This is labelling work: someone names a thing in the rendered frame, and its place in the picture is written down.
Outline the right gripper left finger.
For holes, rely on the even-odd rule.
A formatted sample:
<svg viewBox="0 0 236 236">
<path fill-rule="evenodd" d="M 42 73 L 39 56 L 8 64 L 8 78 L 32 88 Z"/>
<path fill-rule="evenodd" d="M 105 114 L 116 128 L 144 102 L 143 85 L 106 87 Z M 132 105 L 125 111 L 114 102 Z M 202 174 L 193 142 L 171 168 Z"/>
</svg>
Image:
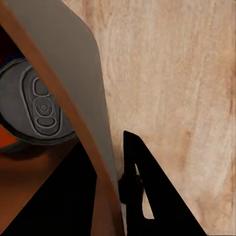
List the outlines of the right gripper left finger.
<svg viewBox="0 0 236 236">
<path fill-rule="evenodd" d="M 96 180 L 79 141 L 0 236 L 90 236 Z"/>
</svg>

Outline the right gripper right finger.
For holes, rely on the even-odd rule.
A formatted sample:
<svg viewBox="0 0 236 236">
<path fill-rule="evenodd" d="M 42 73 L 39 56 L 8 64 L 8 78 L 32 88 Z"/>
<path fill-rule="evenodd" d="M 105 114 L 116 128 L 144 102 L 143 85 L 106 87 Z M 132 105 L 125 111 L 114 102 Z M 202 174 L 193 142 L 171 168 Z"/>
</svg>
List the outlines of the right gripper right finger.
<svg viewBox="0 0 236 236">
<path fill-rule="evenodd" d="M 127 236 L 207 236 L 143 140 L 124 131 L 123 150 Z M 143 216 L 135 164 L 154 219 Z"/>
</svg>

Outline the trash can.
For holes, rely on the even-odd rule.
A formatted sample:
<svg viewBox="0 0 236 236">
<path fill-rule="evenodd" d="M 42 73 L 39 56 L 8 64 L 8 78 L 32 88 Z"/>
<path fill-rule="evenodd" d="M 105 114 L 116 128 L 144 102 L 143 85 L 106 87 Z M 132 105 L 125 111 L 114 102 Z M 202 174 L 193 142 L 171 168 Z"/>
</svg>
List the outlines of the trash can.
<svg viewBox="0 0 236 236">
<path fill-rule="evenodd" d="M 61 0 L 0 0 L 0 25 L 77 135 L 56 146 L 0 152 L 0 235 L 81 142 L 97 180 L 90 236 L 125 236 L 98 44 Z"/>
</svg>

